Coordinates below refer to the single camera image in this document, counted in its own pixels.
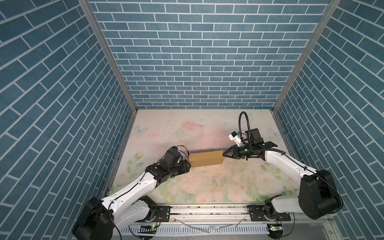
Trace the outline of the brown cardboard paper box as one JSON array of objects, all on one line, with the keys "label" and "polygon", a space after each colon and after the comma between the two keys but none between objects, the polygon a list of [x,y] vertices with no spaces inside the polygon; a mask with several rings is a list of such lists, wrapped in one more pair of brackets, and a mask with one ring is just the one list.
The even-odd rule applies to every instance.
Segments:
[{"label": "brown cardboard paper box", "polygon": [[193,153],[189,157],[192,168],[220,165],[225,157],[224,151],[212,151],[203,153]]}]

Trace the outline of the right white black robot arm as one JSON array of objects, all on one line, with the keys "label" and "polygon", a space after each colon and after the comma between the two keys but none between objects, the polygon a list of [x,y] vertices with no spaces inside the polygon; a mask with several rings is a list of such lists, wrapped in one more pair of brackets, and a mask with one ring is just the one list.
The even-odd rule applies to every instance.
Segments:
[{"label": "right white black robot arm", "polygon": [[258,129],[232,132],[229,139],[235,145],[224,151],[223,156],[235,160],[259,158],[286,173],[299,186],[298,196],[275,196],[265,200],[265,218],[275,221],[288,213],[305,214],[312,220],[333,214],[344,207],[333,176],[327,170],[316,170],[289,156],[273,142],[265,142]]}]

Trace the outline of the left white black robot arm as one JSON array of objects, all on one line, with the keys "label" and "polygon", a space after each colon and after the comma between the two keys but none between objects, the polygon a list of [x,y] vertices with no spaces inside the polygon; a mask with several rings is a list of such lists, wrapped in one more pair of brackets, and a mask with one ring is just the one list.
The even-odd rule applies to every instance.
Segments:
[{"label": "left white black robot arm", "polygon": [[158,210],[157,203],[147,194],[166,182],[169,178],[190,171],[189,156],[177,147],[172,147],[132,183],[98,199],[93,197],[86,202],[72,234],[78,240],[110,240],[114,232],[118,234],[124,227],[139,222],[155,222],[149,229],[155,233],[166,214]]}]

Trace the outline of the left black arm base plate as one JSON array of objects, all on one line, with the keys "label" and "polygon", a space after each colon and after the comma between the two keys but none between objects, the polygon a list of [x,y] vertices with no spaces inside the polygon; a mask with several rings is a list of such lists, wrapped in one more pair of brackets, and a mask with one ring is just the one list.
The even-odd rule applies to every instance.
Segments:
[{"label": "left black arm base plate", "polygon": [[171,215],[171,206],[167,205],[160,205],[156,208],[152,207],[150,208],[148,214],[137,220],[136,223],[144,223],[144,222],[154,222],[156,220],[156,216],[160,218],[159,221],[163,222],[169,222]]}]

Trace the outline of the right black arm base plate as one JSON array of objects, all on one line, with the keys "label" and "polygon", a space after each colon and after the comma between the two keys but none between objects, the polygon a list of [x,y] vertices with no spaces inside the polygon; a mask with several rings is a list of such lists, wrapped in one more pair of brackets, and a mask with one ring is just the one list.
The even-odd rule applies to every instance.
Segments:
[{"label": "right black arm base plate", "polygon": [[277,213],[269,205],[247,205],[246,210],[250,214],[252,222],[289,222],[291,220],[291,216],[288,213]]}]

